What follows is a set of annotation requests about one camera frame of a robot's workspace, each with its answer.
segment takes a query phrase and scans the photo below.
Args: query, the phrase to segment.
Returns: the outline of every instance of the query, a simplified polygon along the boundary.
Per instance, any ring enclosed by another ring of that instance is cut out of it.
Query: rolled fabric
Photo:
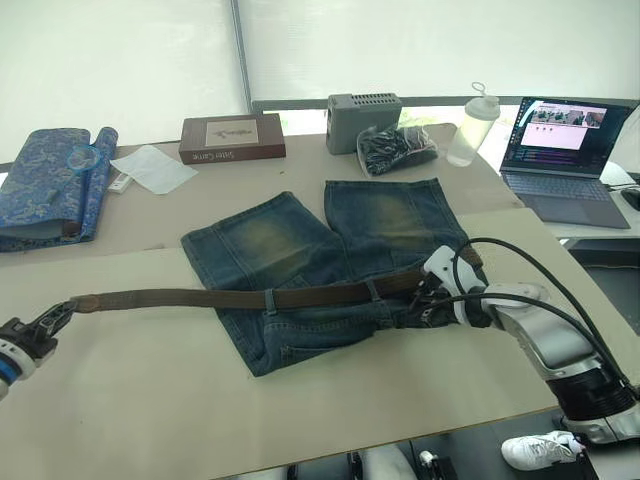
[[[93,240],[118,133],[100,130],[98,164],[76,174],[67,166],[74,147],[87,146],[84,129],[37,130],[25,142],[0,188],[0,252]]]

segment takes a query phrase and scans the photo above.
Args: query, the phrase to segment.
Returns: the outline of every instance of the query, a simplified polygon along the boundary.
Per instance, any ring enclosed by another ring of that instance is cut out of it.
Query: white table surface
[[[389,173],[377,181],[410,182],[437,177],[456,214],[521,208],[522,202],[480,157],[458,168],[444,158],[455,132],[452,124],[430,125],[440,157],[421,166]],[[0,267],[68,258],[112,255],[162,247],[180,247],[180,238],[284,190],[324,221],[326,180],[367,180],[355,154],[331,155],[324,135],[285,137],[286,158],[193,165],[198,174],[167,195],[154,195],[133,183],[122,194],[105,198],[98,234],[92,242],[19,253],[0,254]],[[121,147],[128,155],[137,147]],[[178,159],[178,144],[158,145]]]
[[[459,220],[549,267],[640,380],[640,339],[530,210]],[[491,281],[547,285],[498,247],[478,250]],[[174,248],[4,267],[0,281],[0,318],[25,321],[77,294],[200,287]],[[210,479],[554,405],[517,342],[493,329],[379,332],[254,378],[211,310],[77,315],[56,355],[2,402],[2,478]]]

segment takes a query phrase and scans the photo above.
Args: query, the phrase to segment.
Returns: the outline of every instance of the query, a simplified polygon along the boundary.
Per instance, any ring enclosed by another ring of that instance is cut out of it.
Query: white bottle cap
[[[482,97],[472,98],[464,107],[470,117],[492,122],[500,117],[500,99],[485,93],[485,86],[480,82],[473,82],[474,90],[482,93]]]

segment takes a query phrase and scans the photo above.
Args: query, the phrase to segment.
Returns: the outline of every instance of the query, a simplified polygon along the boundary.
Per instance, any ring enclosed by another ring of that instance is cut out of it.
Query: white remote control
[[[129,175],[121,173],[116,177],[111,185],[109,185],[107,190],[109,190],[110,192],[122,193],[127,189],[132,180],[133,178],[131,178]]]

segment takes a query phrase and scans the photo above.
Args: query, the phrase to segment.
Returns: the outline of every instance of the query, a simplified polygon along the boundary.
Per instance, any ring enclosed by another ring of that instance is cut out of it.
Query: belt
[[[147,307],[213,307],[267,309],[267,294],[272,292],[275,308],[325,307],[349,303],[365,303],[374,294],[389,297],[400,293],[414,292],[424,279],[419,270],[394,273],[369,282],[345,285],[328,285],[287,290],[241,291],[241,290],[186,290],[149,289],[99,293],[73,297],[77,313],[92,313],[106,310],[128,310]]]

